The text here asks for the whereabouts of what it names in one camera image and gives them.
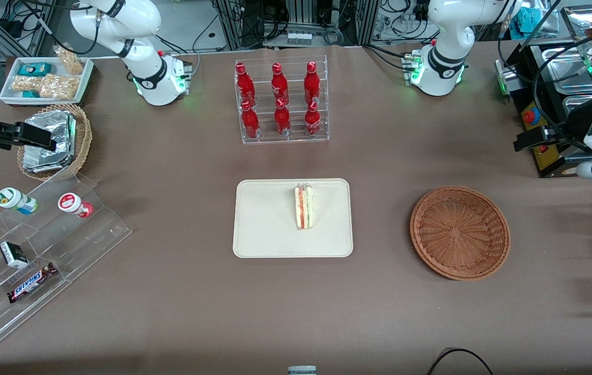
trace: clear shelf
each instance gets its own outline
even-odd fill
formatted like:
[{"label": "clear shelf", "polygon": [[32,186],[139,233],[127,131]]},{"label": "clear shelf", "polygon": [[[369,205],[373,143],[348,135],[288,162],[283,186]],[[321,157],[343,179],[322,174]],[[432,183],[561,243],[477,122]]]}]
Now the clear shelf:
[{"label": "clear shelf", "polygon": [[[30,261],[20,270],[10,268],[0,251],[0,341],[131,234],[101,202],[94,186],[85,176],[64,169],[28,193],[39,202],[36,212],[22,215],[8,209],[0,214],[0,242],[20,245]],[[67,192],[90,202],[93,214],[82,219],[60,211],[57,201]],[[6,294],[48,263],[58,272],[10,304]]]},{"label": "clear shelf", "polygon": [[[307,62],[317,63],[317,73],[320,79],[319,114],[321,115],[321,128],[317,137],[305,135],[305,74]],[[256,107],[258,123],[261,128],[261,136],[257,139],[249,138],[243,126],[241,115],[241,93],[236,87],[236,100],[238,102],[238,120],[241,124],[241,138],[244,144],[263,143],[288,143],[288,142],[317,142],[327,141],[331,138],[331,124],[329,122],[329,64],[326,55],[303,57],[275,57],[274,59],[246,59],[236,60],[236,63],[244,63],[247,73],[255,84]],[[277,125],[274,118],[275,99],[272,93],[272,64],[282,64],[282,72],[286,76],[289,89],[289,113],[291,114],[291,134],[282,137],[277,133]]]}]

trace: bottle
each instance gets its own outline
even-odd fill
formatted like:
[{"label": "bottle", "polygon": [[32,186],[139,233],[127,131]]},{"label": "bottle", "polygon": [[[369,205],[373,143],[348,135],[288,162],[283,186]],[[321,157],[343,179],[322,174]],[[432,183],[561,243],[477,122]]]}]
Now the bottle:
[{"label": "bottle", "polygon": [[317,110],[317,102],[311,102],[307,107],[307,113],[305,114],[305,135],[308,137],[316,137],[319,133],[319,123],[321,115]]},{"label": "bottle", "polygon": [[305,75],[305,104],[309,105],[312,101],[319,102],[319,85],[317,63],[310,61],[307,63],[307,74]]},{"label": "bottle", "polygon": [[277,123],[277,133],[282,137],[288,137],[291,134],[291,115],[289,110],[286,109],[284,99],[277,99],[275,102],[275,122]]},{"label": "bottle", "polygon": [[92,215],[94,207],[89,202],[86,202],[73,193],[66,193],[60,197],[57,202],[57,206],[68,214],[74,214],[79,218],[87,218]]},{"label": "bottle", "polygon": [[282,65],[279,62],[272,64],[272,93],[275,100],[284,99],[284,104],[289,105],[289,88],[286,77],[282,73]]},{"label": "bottle", "polygon": [[24,215],[29,215],[39,208],[36,199],[28,197],[13,187],[5,187],[0,190],[0,207],[15,209]]},{"label": "bottle", "polygon": [[250,102],[250,106],[253,108],[256,106],[256,90],[254,88],[254,81],[247,74],[245,64],[238,62],[236,64],[236,73],[238,73],[238,88],[241,91],[241,98]]},{"label": "bottle", "polygon": [[261,128],[258,126],[258,116],[256,116],[256,112],[252,109],[249,100],[243,100],[241,108],[243,109],[241,118],[243,119],[243,126],[245,126],[245,133],[249,138],[259,138],[261,136]]}]

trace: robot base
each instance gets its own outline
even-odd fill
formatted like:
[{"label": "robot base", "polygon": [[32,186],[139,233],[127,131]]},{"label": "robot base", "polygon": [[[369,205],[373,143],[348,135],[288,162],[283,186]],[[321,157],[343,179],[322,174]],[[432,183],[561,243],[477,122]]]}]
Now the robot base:
[{"label": "robot base", "polygon": [[166,105],[181,95],[189,94],[192,67],[185,66],[182,60],[172,56],[162,56],[162,59],[167,63],[167,73],[155,88],[148,90],[134,79],[139,95],[152,105]]},{"label": "robot base", "polygon": [[411,55],[402,59],[402,66],[405,69],[414,69],[405,71],[405,82],[407,85],[420,88],[427,95],[443,96],[452,92],[455,85],[460,82],[464,67],[460,68],[457,78],[453,76],[441,78],[427,60],[427,54],[431,49],[431,45],[425,45],[421,49],[413,50]]}]

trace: white bottle cap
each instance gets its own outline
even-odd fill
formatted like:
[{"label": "white bottle cap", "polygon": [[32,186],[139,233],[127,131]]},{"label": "white bottle cap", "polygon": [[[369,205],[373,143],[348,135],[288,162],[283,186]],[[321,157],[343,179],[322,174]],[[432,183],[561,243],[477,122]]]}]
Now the white bottle cap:
[{"label": "white bottle cap", "polygon": [[69,214],[79,214],[80,212],[77,212],[79,210],[82,212],[81,204],[81,197],[73,193],[66,193],[65,195],[62,195],[60,200],[57,202],[57,206],[60,207],[62,211]]},{"label": "white bottle cap", "polygon": [[22,193],[13,187],[5,187],[0,190],[0,207],[13,208],[18,206],[22,199]]}]

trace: round wicker basket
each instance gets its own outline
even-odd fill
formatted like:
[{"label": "round wicker basket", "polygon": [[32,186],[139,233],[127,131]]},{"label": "round wicker basket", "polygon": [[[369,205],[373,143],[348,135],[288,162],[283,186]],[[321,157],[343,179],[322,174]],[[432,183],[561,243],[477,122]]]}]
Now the round wicker basket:
[{"label": "round wicker basket", "polygon": [[[55,104],[49,105],[48,107],[41,109],[40,114],[55,110],[69,111],[76,118],[76,154],[75,159],[68,167],[70,171],[79,171],[85,160],[87,159],[88,152],[90,151],[90,145],[92,143],[92,128],[90,127],[90,121],[87,119],[85,112],[75,104]],[[46,181],[52,175],[58,171],[46,171],[39,173],[29,173],[22,166],[22,158],[25,154],[24,147],[18,147],[18,168],[25,176],[34,178],[36,180]]]},{"label": "round wicker basket", "polygon": [[424,195],[409,227],[423,261],[453,280],[487,278],[506,261],[511,247],[502,211],[464,186],[440,187]]}]

